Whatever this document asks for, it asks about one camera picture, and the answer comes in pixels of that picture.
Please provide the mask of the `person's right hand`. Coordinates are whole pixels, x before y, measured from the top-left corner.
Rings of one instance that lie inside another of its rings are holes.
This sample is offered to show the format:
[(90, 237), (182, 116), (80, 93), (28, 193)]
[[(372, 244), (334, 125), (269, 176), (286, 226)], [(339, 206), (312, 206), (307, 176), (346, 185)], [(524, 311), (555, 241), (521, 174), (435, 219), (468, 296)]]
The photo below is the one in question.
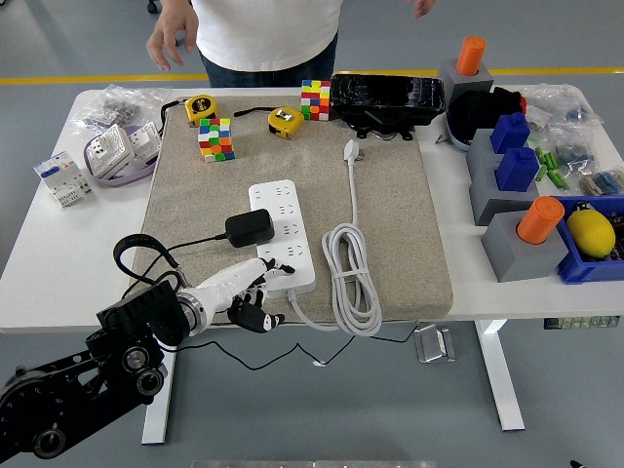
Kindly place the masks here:
[(195, 52), (199, 21), (189, 1), (162, 1), (161, 6), (160, 17), (147, 39), (146, 51), (160, 71), (170, 71), (171, 62), (184, 66), (176, 45), (179, 33), (184, 34), (183, 50), (187, 54)]

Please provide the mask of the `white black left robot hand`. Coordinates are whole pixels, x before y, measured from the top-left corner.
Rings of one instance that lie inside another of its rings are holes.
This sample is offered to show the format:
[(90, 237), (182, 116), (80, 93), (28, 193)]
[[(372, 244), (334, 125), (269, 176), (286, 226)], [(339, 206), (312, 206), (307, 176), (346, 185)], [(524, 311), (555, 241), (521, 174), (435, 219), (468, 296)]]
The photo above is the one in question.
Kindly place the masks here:
[(189, 322), (191, 336), (204, 332), (217, 313), (226, 312), (230, 322), (257, 333), (270, 332), (285, 321), (283, 314), (262, 310), (268, 272), (291, 275), (295, 268), (276, 258), (252, 258), (213, 274), (196, 287), (176, 295)]

